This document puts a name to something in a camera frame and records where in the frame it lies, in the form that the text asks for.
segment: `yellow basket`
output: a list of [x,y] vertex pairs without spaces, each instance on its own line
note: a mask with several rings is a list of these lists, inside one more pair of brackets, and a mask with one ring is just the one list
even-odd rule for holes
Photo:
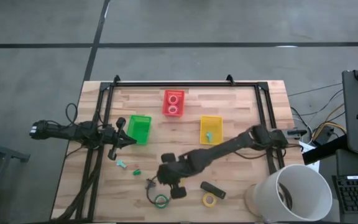
[[200,143],[217,145],[223,142],[223,118],[220,116],[201,116]]

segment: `wooden tabletop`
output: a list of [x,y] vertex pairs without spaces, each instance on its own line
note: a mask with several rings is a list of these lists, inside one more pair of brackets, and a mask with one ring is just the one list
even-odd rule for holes
[[[290,104],[283,81],[267,81],[277,128],[293,128]],[[96,107],[100,82],[84,82],[78,105],[77,122],[92,120]],[[181,118],[162,115],[164,90],[185,91],[185,114]],[[268,118],[264,101],[265,117]],[[149,203],[145,194],[145,180],[156,175],[160,156],[174,152],[176,156],[192,149],[208,148],[200,145],[201,115],[223,117],[224,140],[236,137],[252,125],[259,124],[255,90],[252,87],[125,87],[115,88],[110,123],[118,117],[129,121],[132,114],[152,117],[149,142],[146,146],[132,145],[117,150],[117,159],[122,159],[126,169],[118,167],[107,157],[106,145],[103,157],[98,197],[94,214],[95,222],[252,222],[258,219],[249,213],[244,205],[244,191],[252,184],[264,180],[269,172],[265,156],[260,159],[245,160],[235,154],[214,161],[205,170],[185,179],[185,198],[170,201],[164,209]],[[68,153],[80,147],[70,143]],[[252,149],[241,149],[245,156],[258,156],[263,153]],[[64,163],[62,177],[52,218],[58,217],[78,193],[85,165],[86,149],[72,154]],[[303,164],[298,148],[287,149],[285,164]],[[140,169],[141,175],[132,175]],[[201,199],[206,193],[200,189],[202,181],[207,181],[227,195],[218,199],[215,207],[207,208]],[[158,194],[169,196],[169,186],[157,184],[150,190],[150,197]],[[84,209],[88,211],[89,197]]]

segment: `gray floor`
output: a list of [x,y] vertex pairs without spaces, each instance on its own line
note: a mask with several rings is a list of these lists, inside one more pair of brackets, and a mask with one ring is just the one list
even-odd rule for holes
[[[0,44],[90,43],[103,0],[0,0]],[[358,0],[112,0],[101,42],[358,41]],[[66,122],[90,49],[0,49],[0,144],[31,153],[15,161],[0,193],[0,223],[48,220],[67,141],[34,141],[39,119]],[[341,82],[358,69],[358,47],[99,49],[91,80],[285,80],[288,94]],[[290,97],[319,110],[340,86]],[[343,102],[336,98],[315,127]],[[344,117],[336,120],[345,125]],[[335,161],[322,163],[328,176]]]

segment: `red basket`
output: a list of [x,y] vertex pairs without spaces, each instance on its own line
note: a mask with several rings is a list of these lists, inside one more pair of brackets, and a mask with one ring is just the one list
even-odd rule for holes
[[162,104],[162,114],[165,116],[183,115],[185,109],[185,91],[165,90],[164,102]]

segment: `black keyboard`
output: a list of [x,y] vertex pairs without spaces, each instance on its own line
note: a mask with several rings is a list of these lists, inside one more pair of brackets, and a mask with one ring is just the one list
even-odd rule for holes
[[333,176],[343,213],[358,213],[358,176]]

